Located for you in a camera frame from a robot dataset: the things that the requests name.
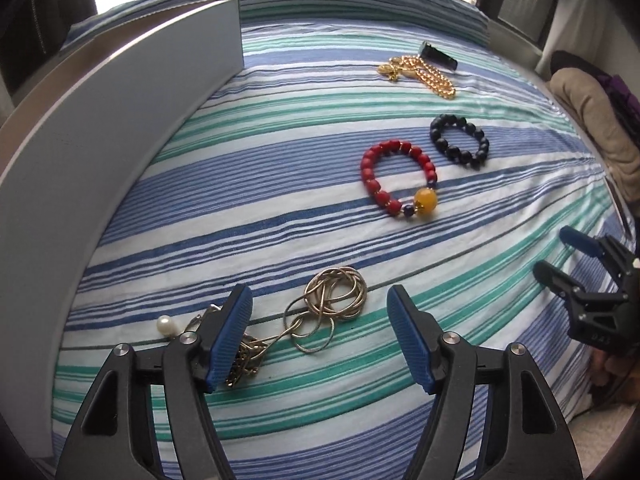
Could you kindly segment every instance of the bed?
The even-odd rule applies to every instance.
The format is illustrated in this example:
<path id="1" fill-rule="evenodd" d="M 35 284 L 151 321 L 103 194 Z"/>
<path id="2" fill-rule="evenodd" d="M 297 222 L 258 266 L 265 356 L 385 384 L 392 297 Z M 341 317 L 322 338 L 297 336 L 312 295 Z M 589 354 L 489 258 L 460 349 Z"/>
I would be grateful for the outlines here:
<path id="1" fill-rule="evenodd" d="M 92 18 L 66 48 L 175 1 L 137 0 Z M 566 336 L 564 307 L 530 268 L 544 259 L 609 290 L 604 269 L 562 245 L 558 230 L 610 234 L 629 248 L 635 232 L 625 237 L 603 169 L 567 116 L 487 49 L 486 18 L 458 0 L 274 1 L 241 0 L 245 69 L 156 155 L 86 268 L 54 379 L 56 456 L 115 344 L 163 344 L 160 315 L 186 325 L 239 282 L 254 292 L 249 332 L 271 335 L 286 304 L 333 266 L 366 280 L 361 316 L 316 355 L 280 341 L 254 378 L 207 397 L 239 479 L 402 477 L 432 399 L 413 383 L 386 316 L 394 283 L 473 344 L 524 343 L 571 418 L 589 387 L 588 351 Z M 453 101 L 376 72 L 423 40 L 458 60 L 447 72 Z M 481 170 L 434 149 L 428 126 L 444 112 L 487 134 Z M 448 137 L 473 146 L 461 132 Z M 360 181 L 362 153 L 391 138 L 423 147 L 438 168 L 428 221 L 390 218 Z M 403 157 L 376 171 L 401 200 L 424 185 Z M 162 464 L 180 478 L 163 402 L 157 387 Z M 485 402 L 478 388 L 460 478 L 473 473 Z"/>

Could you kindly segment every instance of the floor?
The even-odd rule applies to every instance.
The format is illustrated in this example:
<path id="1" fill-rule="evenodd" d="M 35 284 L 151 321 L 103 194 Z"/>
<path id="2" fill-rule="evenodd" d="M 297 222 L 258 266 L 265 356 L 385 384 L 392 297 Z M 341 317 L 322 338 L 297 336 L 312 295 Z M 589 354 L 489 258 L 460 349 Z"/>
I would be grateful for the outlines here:
<path id="1" fill-rule="evenodd" d="M 625 404 L 602 412 L 589 412 L 569 424 L 585 478 L 606 455 L 635 408 Z"/>

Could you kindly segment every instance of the purple fabric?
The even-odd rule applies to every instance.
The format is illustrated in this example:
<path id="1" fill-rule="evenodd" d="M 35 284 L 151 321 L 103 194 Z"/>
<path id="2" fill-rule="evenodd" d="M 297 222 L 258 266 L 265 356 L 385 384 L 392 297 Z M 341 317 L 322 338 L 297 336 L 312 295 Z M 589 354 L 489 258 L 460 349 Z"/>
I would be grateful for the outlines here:
<path id="1" fill-rule="evenodd" d="M 598 82 L 610 98 L 615 97 L 617 102 L 624 103 L 627 110 L 640 121 L 640 102 L 619 75 L 601 75 L 598 76 Z"/>

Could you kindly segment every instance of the gold chain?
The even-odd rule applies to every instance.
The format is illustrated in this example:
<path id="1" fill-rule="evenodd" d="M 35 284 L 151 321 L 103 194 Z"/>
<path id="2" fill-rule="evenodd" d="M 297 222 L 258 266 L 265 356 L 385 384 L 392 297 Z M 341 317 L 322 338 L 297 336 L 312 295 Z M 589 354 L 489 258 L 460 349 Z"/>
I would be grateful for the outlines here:
<path id="1" fill-rule="evenodd" d="M 347 285 L 350 290 L 345 294 L 333 297 L 332 294 L 338 285 Z M 267 350 L 286 335 L 290 336 L 293 345 L 301 352 L 313 354 L 323 350 L 334 338 L 335 321 L 357 317 L 362 311 L 366 299 L 367 283 L 353 267 L 332 267 L 319 272 L 307 284 L 304 294 L 291 301 L 284 309 L 282 314 L 284 330 L 282 332 L 262 339 L 256 339 L 246 333 L 244 334 L 236 358 L 226 378 L 226 385 L 234 386 L 245 375 L 257 374 Z M 289 323 L 287 319 L 292 316 L 290 314 L 291 307 L 300 300 L 305 301 L 306 310 L 297 314 L 293 321 Z M 345 300 L 351 300 L 351 303 L 338 309 L 332 307 L 332 304 Z M 315 326 L 309 332 L 298 333 L 297 330 L 302 327 L 307 317 L 316 318 Z M 320 346 L 314 348 L 302 346 L 300 340 L 311 337 L 318 332 L 324 319 L 328 319 L 330 324 L 330 331 L 326 340 Z"/>
<path id="2" fill-rule="evenodd" d="M 453 83 L 436 67 L 426 63 L 420 56 L 392 57 L 388 63 L 378 67 L 378 73 L 389 81 L 398 81 L 400 75 L 419 79 L 433 92 L 444 99 L 453 99 L 456 89 Z"/>

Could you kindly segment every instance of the beige cushion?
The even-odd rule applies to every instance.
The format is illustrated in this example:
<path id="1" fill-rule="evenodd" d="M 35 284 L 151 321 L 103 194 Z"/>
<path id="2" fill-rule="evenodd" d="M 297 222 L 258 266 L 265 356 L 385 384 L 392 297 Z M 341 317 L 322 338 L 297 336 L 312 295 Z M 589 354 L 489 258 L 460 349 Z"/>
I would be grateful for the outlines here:
<path id="1" fill-rule="evenodd" d="M 609 97 L 589 74 L 558 70 L 548 87 L 593 139 L 634 216 L 640 216 L 640 151 L 616 119 Z"/>

